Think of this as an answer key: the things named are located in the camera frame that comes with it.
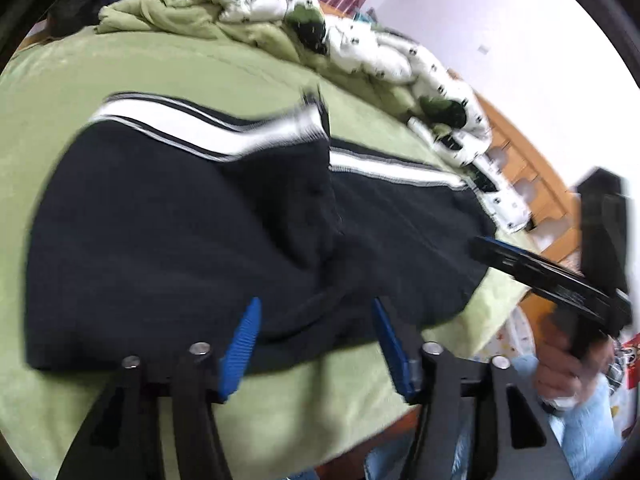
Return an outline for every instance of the green blanket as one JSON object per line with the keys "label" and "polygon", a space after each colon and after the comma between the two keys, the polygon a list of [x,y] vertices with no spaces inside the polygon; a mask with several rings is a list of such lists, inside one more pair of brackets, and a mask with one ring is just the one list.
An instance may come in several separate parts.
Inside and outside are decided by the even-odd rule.
{"label": "green blanket", "polygon": [[[267,34],[275,34],[273,29]],[[256,31],[246,26],[243,34]],[[22,273],[39,194],[75,132],[115,91],[158,92],[237,116],[290,107],[301,89],[320,87],[334,136],[444,166],[389,115],[293,62],[225,36],[215,41],[159,32],[96,35],[91,30],[17,54],[0,76],[0,431],[27,470],[52,480],[103,374],[46,374],[22,355]],[[363,92],[377,90],[362,81]],[[527,246],[525,234],[500,236]],[[524,292],[490,270],[456,319],[425,331],[456,354],[474,354]],[[333,352],[294,369],[246,378],[215,407],[237,480],[282,478],[337,456],[381,431],[406,410],[376,344]],[[162,407],[163,443],[170,443]],[[168,480],[177,479],[165,446]]]}

